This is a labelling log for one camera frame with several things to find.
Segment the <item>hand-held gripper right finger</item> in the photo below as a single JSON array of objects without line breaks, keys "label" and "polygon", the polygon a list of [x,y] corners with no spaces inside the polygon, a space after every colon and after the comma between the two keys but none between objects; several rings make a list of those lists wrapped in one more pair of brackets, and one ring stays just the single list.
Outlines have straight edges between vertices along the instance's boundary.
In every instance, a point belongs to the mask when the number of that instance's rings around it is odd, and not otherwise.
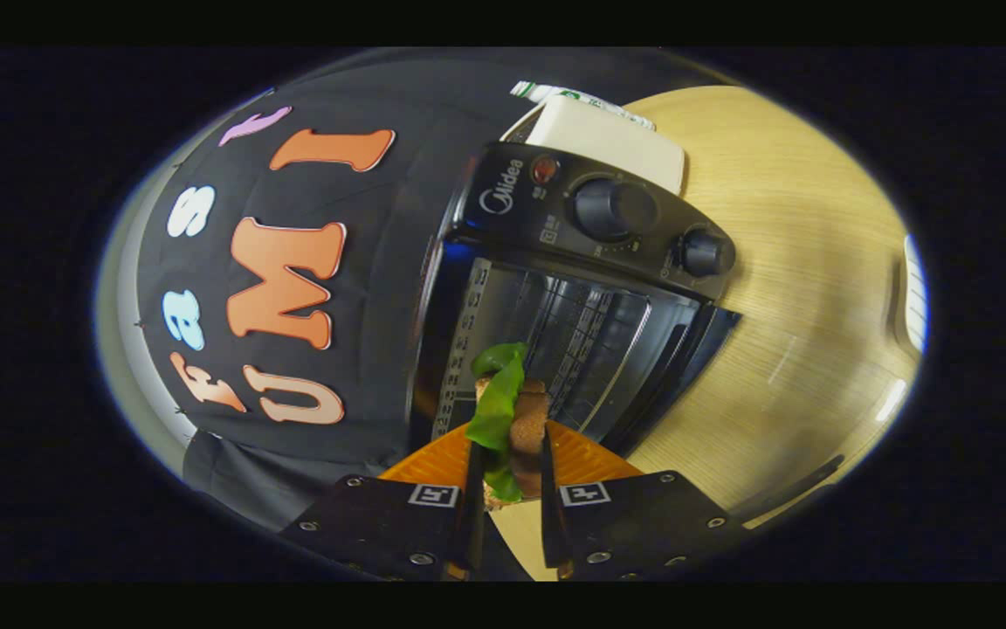
[{"label": "hand-held gripper right finger", "polygon": [[555,421],[541,480],[544,565],[560,581],[679,580],[744,540],[737,518],[679,471],[643,473]]}]

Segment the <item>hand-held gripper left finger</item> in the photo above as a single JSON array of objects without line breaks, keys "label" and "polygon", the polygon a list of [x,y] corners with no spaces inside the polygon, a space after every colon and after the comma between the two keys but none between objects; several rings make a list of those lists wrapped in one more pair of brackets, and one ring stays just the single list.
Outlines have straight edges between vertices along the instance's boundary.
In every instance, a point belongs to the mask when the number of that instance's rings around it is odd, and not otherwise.
[{"label": "hand-held gripper left finger", "polygon": [[379,477],[344,475],[280,537],[376,580],[471,581],[486,529],[483,457],[460,426]]}]

